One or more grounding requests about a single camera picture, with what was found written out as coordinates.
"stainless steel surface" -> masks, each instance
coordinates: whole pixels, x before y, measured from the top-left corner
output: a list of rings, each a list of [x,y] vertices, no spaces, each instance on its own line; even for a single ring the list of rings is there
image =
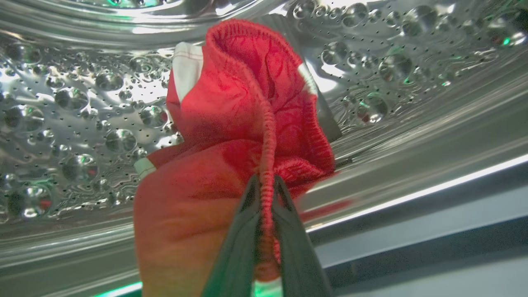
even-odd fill
[[[343,133],[298,201],[308,231],[528,151],[524,1],[112,3],[2,1],[0,268],[130,239],[131,165],[183,141],[172,48],[226,18],[284,33]]]

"green light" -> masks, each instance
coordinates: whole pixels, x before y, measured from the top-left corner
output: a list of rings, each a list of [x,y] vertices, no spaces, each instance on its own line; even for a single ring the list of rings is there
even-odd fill
[[[119,297],[119,296],[123,296],[133,291],[141,290],[142,287],[143,287],[143,283],[139,282],[139,283],[135,283],[132,285],[120,287],[119,289],[108,291],[103,294],[95,295],[94,297]]]

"perforated metal surface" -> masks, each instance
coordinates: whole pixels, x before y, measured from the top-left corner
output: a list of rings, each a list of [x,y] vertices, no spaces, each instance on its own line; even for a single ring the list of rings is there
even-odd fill
[[[344,134],[339,161],[477,104],[450,88],[514,63],[528,30],[524,1],[6,1],[0,238],[129,217],[133,162],[183,141],[164,106],[171,47],[232,16],[288,35]]]

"red fabric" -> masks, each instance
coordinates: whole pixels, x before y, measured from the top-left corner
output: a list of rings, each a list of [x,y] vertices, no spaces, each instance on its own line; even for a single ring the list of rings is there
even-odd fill
[[[167,108],[185,142],[148,156],[157,170],[137,190],[134,221],[143,294],[198,296],[249,178],[260,176],[263,237],[256,276],[278,276],[272,236],[274,174],[294,198],[334,171],[301,59],[277,33],[247,21],[209,29],[196,86]]]

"metal drum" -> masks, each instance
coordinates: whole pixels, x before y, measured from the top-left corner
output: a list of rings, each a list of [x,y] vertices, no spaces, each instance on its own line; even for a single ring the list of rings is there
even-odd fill
[[[341,131],[332,141],[340,170],[376,166],[380,152],[501,113],[514,97],[505,92],[527,90],[528,5],[520,0],[1,5],[0,269],[131,239],[132,164],[184,141],[165,107],[174,46],[202,43],[221,20],[254,20],[290,41]],[[318,201],[301,200],[301,210],[317,210]]]

